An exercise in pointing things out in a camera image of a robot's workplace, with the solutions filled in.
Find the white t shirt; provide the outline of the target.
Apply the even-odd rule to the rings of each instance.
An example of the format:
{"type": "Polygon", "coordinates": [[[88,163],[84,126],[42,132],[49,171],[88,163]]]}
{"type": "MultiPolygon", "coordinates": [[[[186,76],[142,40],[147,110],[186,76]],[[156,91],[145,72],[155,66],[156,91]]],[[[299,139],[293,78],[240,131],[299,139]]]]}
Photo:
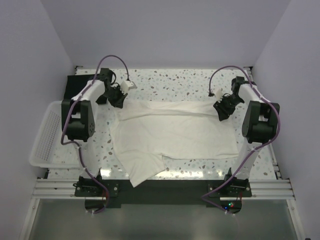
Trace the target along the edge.
{"type": "Polygon", "coordinates": [[[207,101],[127,100],[114,108],[110,137],[116,158],[137,187],[173,160],[223,160],[239,155],[232,122],[207,101]]]}

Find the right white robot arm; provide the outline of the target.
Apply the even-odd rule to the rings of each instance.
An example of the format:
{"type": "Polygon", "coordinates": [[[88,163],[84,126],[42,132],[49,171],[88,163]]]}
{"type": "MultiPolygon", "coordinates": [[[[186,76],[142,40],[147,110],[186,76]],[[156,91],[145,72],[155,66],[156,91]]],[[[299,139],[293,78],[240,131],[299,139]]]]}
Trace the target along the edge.
{"type": "Polygon", "coordinates": [[[236,168],[231,171],[233,179],[246,181],[261,149],[279,134],[280,105],[265,99],[255,83],[250,83],[241,76],[236,76],[231,81],[231,91],[232,94],[217,91],[214,95],[218,101],[213,107],[221,122],[235,112],[237,105],[245,104],[247,107],[241,127],[243,143],[236,168]]]}

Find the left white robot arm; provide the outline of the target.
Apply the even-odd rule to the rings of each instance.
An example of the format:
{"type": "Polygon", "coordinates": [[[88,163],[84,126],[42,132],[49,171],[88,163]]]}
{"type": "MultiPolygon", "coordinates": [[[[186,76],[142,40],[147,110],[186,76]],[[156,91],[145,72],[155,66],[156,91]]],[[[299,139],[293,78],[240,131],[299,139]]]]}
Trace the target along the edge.
{"type": "Polygon", "coordinates": [[[78,92],[71,92],[61,102],[60,143],[64,146],[74,145],[80,177],[91,179],[85,189],[92,196],[99,196],[104,190],[104,184],[97,180],[100,168],[95,160],[93,147],[98,106],[110,103],[115,108],[123,108],[125,98],[136,85],[130,79],[117,83],[116,74],[108,68],[102,68],[91,79],[75,80],[67,86],[77,86],[78,92]]]}

